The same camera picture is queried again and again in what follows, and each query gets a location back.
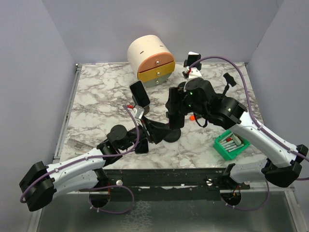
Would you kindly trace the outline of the green plastic bin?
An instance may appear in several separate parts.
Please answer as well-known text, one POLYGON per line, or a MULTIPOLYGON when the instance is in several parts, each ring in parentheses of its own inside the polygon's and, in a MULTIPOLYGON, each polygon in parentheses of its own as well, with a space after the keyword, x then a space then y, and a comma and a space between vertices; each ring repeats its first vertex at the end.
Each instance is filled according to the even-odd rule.
POLYGON ((249 145, 250 142, 246 139, 226 130, 215 139, 213 147, 225 161, 229 161, 242 153, 249 145))

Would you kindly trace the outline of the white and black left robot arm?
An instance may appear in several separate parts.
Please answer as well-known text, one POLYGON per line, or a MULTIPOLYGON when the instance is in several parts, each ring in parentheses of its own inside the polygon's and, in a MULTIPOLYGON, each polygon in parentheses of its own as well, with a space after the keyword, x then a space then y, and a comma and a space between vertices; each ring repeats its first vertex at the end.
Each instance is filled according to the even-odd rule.
POLYGON ((83 189, 103 190, 111 183, 103 167, 118 161, 122 157, 120 151, 125 155, 131 151, 147 153, 148 143, 173 143, 180 135, 180 129, 171 130, 167 124, 148 119, 131 130, 115 125, 106 140, 83 155, 55 164, 44 165, 41 161, 33 164, 19 183, 20 202, 33 212, 62 194, 83 189))

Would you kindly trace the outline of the white-edged back phone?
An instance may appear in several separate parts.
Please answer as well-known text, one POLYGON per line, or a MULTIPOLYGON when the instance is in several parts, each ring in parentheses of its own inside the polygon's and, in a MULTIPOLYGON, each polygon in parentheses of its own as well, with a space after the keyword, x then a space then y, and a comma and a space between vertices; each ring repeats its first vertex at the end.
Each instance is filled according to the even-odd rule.
POLYGON ((183 66, 184 67, 190 66, 190 65, 192 65, 194 62, 196 62, 199 59, 201 59, 201 54, 190 51, 190 52, 188 52, 188 57, 184 61, 183 66))

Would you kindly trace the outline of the brown round phone stand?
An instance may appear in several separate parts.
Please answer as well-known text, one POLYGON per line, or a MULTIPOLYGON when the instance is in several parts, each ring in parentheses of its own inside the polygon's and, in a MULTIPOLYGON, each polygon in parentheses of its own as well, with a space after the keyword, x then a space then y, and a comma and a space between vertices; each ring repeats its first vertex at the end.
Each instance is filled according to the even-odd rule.
POLYGON ((149 111, 150 111, 150 106, 147 106, 147 107, 145 107, 144 108, 144 115, 147 115, 148 113, 149 113, 149 111))

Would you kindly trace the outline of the grey-cased phone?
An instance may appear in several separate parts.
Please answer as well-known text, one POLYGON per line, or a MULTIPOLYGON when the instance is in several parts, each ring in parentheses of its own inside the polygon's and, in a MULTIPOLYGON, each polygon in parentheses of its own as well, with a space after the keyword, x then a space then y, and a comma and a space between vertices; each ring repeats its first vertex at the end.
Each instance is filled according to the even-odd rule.
POLYGON ((149 106, 150 99, 141 80, 132 83, 129 88, 133 96, 133 101, 136 105, 143 108, 149 106))

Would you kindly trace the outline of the black round-base phone stand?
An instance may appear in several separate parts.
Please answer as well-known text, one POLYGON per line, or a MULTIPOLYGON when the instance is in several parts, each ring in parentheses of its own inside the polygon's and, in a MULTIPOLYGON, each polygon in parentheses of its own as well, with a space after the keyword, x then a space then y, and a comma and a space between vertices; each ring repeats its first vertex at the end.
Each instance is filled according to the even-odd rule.
POLYGON ((233 76, 231 76, 229 73, 225 73, 223 75, 224 79, 226 80, 226 86, 224 88, 224 91, 223 91, 223 95, 225 95, 227 93, 227 91, 229 90, 230 87, 234 87, 237 83, 234 79, 233 76))

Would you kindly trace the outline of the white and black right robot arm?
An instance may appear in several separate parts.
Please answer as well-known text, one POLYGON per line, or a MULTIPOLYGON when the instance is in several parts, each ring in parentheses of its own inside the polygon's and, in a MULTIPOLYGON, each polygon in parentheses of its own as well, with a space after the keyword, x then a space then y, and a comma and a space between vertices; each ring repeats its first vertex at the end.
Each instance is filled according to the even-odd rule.
POLYGON ((308 148, 285 142, 267 127, 255 123, 243 104, 216 93, 209 81, 198 77, 183 87, 171 87, 166 108, 172 130, 182 128, 185 116, 194 113, 208 123, 239 135, 266 155, 263 161, 229 165, 222 176, 225 188, 233 189, 245 181, 264 179, 286 188, 299 178, 300 163, 306 158, 308 148))

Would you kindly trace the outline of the aluminium frame rail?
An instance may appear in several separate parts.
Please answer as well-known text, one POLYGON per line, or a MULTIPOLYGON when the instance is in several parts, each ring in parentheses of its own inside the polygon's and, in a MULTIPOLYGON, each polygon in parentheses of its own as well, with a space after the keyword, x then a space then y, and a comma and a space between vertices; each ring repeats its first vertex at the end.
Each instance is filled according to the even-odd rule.
POLYGON ((267 189, 269 189, 269 191, 275 191, 275 192, 278 192, 278 191, 295 191, 294 185, 290 185, 286 188, 282 188, 282 187, 275 186, 271 183, 268 183, 268 187, 267 187, 266 182, 252 182, 252 183, 250 183, 250 190, 262 192, 262 191, 267 191, 267 189))

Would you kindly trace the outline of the purple-edged black phone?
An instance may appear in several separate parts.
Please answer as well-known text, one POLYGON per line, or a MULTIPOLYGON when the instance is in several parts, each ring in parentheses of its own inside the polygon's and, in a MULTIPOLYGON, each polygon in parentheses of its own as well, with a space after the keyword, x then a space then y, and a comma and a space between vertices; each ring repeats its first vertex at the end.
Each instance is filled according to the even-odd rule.
POLYGON ((171 130, 181 129, 184 127, 185 115, 183 114, 172 114, 169 115, 169 128, 171 130))

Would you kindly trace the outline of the clear plastic ruler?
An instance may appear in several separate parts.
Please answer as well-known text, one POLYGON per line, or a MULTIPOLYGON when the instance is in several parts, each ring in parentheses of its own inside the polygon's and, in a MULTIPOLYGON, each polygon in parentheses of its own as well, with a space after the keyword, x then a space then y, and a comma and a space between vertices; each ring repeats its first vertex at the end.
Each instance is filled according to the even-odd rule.
POLYGON ((80 142, 80 141, 77 141, 77 140, 72 139, 72 138, 69 138, 66 141, 66 145, 74 147, 76 149, 93 149, 93 146, 88 145, 88 144, 83 143, 83 142, 80 142))

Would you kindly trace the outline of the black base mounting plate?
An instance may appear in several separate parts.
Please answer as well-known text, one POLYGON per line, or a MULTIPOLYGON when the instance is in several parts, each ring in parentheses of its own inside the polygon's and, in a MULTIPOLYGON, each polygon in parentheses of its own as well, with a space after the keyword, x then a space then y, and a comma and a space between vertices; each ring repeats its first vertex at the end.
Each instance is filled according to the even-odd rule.
POLYGON ((73 191, 90 192, 96 200, 107 198, 102 187, 110 188, 111 201, 129 201, 129 188, 137 201, 219 201, 229 194, 239 199, 240 191, 251 189, 253 181, 237 184, 227 178, 225 168, 197 169, 97 169, 54 183, 53 197, 73 191))

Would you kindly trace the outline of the round cream drawer cabinet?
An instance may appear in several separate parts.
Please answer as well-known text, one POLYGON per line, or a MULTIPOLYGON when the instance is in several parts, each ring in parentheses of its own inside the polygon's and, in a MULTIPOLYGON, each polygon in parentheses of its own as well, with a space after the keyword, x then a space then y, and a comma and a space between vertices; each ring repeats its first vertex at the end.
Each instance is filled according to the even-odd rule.
POLYGON ((134 40, 128 47, 127 60, 145 87, 167 81, 175 70, 173 54, 156 35, 145 35, 134 40))

